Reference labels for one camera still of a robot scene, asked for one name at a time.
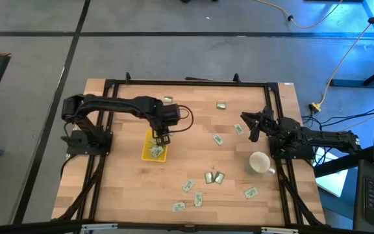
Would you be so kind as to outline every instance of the white coffee mug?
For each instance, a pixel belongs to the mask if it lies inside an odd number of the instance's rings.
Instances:
[[[255,172],[275,174],[275,169],[271,167],[271,160],[265,153],[262,152],[252,153],[245,169],[248,174],[255,174]]]

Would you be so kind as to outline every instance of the mug handle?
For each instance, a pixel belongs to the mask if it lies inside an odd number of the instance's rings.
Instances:
[[[269,168],[265,173],[267,173],[267,174],[275,174],[275,169]]]

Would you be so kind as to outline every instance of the concrete floor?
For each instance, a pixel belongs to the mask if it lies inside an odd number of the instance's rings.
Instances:
[[[302,0],[271,2],[291,12],[301,25],[316,22],[333,6]],[[0,31],[74,31],[83,3],[1,0]],[[374,11],[374,0],[368,3]],[[367,19],[360,4],[345,3],[308,32],[359,33]],[[252,0],[193,0],[188,5],[177,0],[92,1],[83,31],[302,32],[287,24],[278,10]],[[84,37],[79,40],[62,98],[82,92],[87,78],[122,79],[125,72],[133,79],[190,76],[218,81],[231,80],[239,73],[243,81],[294,83],[301,114],[307,115],[308,104],[321,99],[328,78],[353,42],[332,38]],[[0,52],[13,54],[0,86],[0,147],[6,150],[0,157],[0,224],[10,218],[70,43],[70,37],[0,37]],[[361,40],[336,77],[365,79],[373,73],[374,40]],[[331,87],[317,117],[326,120],[358,114],[373,105],[374,89]],[[63,122],[57,116],[26,222],[46,221],[51,216],[66,151],[60,140]],[[338,131],[356,121],[328,130]],[[362,147],[373,144],[373,121],[353,131]]]

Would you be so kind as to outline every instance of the yellow plate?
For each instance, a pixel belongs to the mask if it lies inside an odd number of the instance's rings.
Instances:
[[[151,130],[148,130],[147,134],[145,135],[145,142],[143,143],[141,159],[144,161],[164,163],[167,157],[168,146],[162,146],[164,148],[164,152],[162,152],[161,155],[158,156],[156,159],[152,159],[150,157],[150,149],[153,147],[153,143],[150,141],[152,138],[153,138],[153,132]]]

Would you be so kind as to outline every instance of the wooden tabletop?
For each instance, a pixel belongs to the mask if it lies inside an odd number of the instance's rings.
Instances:
[[[102,95],[104,79],[88,79],[85,94]],[[284,115],[301,122],[295,89],[291,83],[279,83]],[[194,125],[188,131],[175,133],[168,146],[166,162],[142,161],[145,132],[149,124],[130,114],[115,113],[110,155],[99,193],[95,219],[100,222],[139,222],[161,224],[284,225],[277,175],[248,175],[245,162],[255,151],[270,155],[268,138],[248,140],[249,130],[240,118],[242,111],[258,112],[266,106],[263,88],[221,86],[120,85],[118,97],[152,96],[186,105],[194,113]],[[216,109],[225,102],[225,110]],[[91,113],[93,122],[97,113]],[[171,129],[188,126],[190,118]],[[245,134],[238,136],[233,128],[241,124]],[[224,140],[219,146],[212,136]],[[53,218],[66,211],[81,191],[88,156],[77,156],[65,167],[60,182]],[[313,169],[305,161],[293,160],[298,192],[308,208],[325,221]],[[223,172],[221,185],[206,184],[205,172]],[[189,192],[181,189],[187,179],[196,184]],[[244,191],[256,187],[258,196],[247,200]],[[195,192],[203,193],[203,206],[194,207]],[[186,210],[173,213],[171,204],[184,202]],[[86,202],[84,217],[90,202]],[[292,222],[295,212],[288,194]]]

